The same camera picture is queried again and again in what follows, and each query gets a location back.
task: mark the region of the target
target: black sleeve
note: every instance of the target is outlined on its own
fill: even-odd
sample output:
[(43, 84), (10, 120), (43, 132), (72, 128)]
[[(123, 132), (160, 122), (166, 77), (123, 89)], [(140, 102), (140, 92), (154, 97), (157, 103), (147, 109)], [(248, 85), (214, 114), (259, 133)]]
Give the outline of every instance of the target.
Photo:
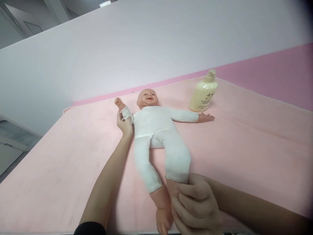
[(77, 227), (74, 235), (105, 235), (104, 227), (97, 222), (85, 222)]

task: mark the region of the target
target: tiled floor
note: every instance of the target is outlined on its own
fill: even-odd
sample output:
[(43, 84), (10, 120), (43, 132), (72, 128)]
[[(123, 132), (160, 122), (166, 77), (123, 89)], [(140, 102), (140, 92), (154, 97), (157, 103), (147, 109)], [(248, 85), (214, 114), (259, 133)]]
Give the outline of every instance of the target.
[(0, 136), (24, 144), (29, 149), (32, 149), (41, 139), (8, 121), (0, 121)]
[(16, 160), (15, 162), (12, 163), (11, 166), (8, 167), (8, 169), (6, 169), (5, 172), (2, 173), (2, 175), (0, 175), (0, 183), (11, 173), (11, 171), (13, 171), (13, 169), (21, 162), (21, 160), (23, 160), (23, 158), (29, 153), (28, 152), (23, 152)]
[[(24, 129), (8, 122), (0, 121), (0, 136), (4, 136), (8, 139), (14, 140), (18, 143), (28, 146), (28, 150), (31, 150), (41, 139), (38, 136), (35, 136)], [(20, 163), (20, 161), (29, 153), (23, 152), (12, 164), (9, 166), (6, 171), (0, 175), (0, 183), (11, 173), (11, 171)]]

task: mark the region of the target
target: white onesie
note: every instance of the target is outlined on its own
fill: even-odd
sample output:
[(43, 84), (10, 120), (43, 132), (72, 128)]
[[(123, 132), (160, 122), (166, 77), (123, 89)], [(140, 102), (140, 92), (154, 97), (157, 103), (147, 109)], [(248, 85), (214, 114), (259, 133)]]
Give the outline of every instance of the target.
[(159, 175), (149, 161), (149, 149), (165, 148), (165, 172), (169, 180), (187, 183), (191, 156), (174, 121), (197, 122), (198, 113), (160, 106), (147, 106), (132, 115), (126, 106), (124, 119), (131, 117), (135, 126), (135, 163), (149, 191), (162, 186)]

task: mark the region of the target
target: cream bottle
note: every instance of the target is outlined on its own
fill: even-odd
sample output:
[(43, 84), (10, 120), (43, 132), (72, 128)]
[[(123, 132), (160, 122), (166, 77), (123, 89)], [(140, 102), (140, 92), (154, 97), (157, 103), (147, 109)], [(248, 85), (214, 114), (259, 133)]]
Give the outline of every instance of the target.
[(193, 93), (189, 104), (189, 109), (191, 111), (203, 112), (207, 109), (217, 89), (215, 73), (215, 69), (209, 70), (205, 78), (197, 83), (196, 90)]

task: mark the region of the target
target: doll head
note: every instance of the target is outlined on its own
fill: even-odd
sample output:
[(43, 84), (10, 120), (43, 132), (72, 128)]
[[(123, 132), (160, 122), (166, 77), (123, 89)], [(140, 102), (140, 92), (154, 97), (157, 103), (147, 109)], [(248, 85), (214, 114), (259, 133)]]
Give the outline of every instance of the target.
[(159, 100), (157, 98), (157, 94), (152, 89), (144, 89), (142, 92), (139, 93), (137, 99), (137, 105), (140, 109), (146, 106), (155, 106), (158, 105)]

